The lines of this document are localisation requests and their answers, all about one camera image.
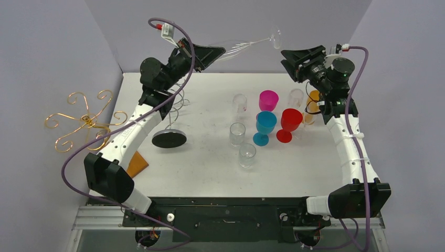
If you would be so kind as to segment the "clear champagne flute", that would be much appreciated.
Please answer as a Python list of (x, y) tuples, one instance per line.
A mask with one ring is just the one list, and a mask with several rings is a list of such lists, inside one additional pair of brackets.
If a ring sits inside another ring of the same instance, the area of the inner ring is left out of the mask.
[(225, 52), (220, 56), (216, 62), (223, 62), (227, 60), (232, 60), (239, 56), (242, 52), (247, 51), (250, 47), (263, 43), (270, 42), (274, 49), (280, 49), (282, 46), (281, 42), (282, 30), (277, 26), (273, 26), (270, 30), (270, 35), (266, 38), (249, 41), (249, 40), (225, 40), (216, 43), (209, 44), (210, 47), (222, 47)]

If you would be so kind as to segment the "clear wine glass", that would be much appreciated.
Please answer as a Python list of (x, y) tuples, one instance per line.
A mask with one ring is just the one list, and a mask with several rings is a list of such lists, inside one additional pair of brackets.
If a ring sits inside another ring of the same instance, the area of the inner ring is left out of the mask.
[(299, 109), (304, 101), (304, 93), (301, 89), (292, 89), (288, 95), (288, 108)]

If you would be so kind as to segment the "pink wine glass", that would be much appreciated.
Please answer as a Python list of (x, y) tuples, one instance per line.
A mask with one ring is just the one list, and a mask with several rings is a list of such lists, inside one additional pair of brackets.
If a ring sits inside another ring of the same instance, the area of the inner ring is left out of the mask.
[(259, 95), (259, 108), (261, 111), (272, 112), (279, 101), (279, 96), (272, 90), (264, 90)]

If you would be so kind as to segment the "red wine glass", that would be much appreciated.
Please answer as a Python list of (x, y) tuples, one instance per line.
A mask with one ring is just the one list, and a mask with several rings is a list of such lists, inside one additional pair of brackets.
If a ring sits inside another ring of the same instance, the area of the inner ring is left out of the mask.
[(289, 143), (292, 138), (292, 132), (295, 131), (303, 121), (303, 114), (293, 108), (287, 108), (283, 111), (281, 116), (281, 127), (276, 137), (281, 143)]

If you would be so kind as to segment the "blue wine glass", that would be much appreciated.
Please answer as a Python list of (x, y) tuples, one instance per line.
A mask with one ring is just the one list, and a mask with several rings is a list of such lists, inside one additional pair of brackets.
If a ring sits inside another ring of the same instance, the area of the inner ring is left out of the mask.
[(265, 146), (269, 143), (269, 134), (274, 130), (277, 117), (270, 111), (261, 111), (257, 115), (257, 133), (253, 135), (253, 142), (257, 146)]

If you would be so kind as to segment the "clear patterned glass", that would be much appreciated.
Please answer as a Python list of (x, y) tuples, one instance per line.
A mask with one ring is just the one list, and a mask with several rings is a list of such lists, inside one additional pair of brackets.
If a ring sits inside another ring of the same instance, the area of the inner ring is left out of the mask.
[(245, 139), (246, 127), (240, 122), (235, 122), (230, 126), (229, 139), (232, 146), (240, 146)]
[(256, 147), (250, 143), (244, 143), (239, 148), (239, 165), (249, 168), (253, 165), (256, 156)]

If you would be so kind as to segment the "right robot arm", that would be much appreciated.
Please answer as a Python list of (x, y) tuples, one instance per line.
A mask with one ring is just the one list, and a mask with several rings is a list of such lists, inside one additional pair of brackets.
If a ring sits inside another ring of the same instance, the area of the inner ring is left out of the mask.
[(391, 196), (388, 183), (380, 181), (364, 146), (358, 109), (349, 79), (354, 63), (341, 56), (350, 46), (337, 45), (328, 55), (324, 46), (282, 50), (281, 61), (294, 82), (307, 81), (319, 94), (319, 108), (340, 158), (343, 186), (328, 196), (310, 196), (296, 209), (297, 220), (309, 224), (317, 215), (343, 218), (376, 217)]

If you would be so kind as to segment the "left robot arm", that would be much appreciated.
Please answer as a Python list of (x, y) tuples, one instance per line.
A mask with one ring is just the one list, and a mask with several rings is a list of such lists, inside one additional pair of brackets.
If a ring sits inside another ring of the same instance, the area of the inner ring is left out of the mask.
[(144, 226), (156, 221), (152, 200), (136, 189), (127, 174), (131, 158), (170, 112), (174, 97), (169, 89), (189, 73), (201, 72), (226, 52), (223, 47), (199, 46), (186, 38), (177, 42), (166, 64), (149, 57), (140, 65), (142, 95), (129, 120), (112, 141), (98, 153), (89, 153), (84, 168), (89, 189), (136, 211)]

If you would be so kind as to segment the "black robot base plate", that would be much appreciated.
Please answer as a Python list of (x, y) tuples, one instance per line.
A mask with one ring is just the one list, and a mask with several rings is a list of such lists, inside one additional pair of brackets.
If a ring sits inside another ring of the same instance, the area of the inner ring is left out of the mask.
[(155, 197), (153, 203), (148, 216), (185, 232), (174, 232), (174, 242), (310, 242), (331, 225), (307, 213), (304, 197)]

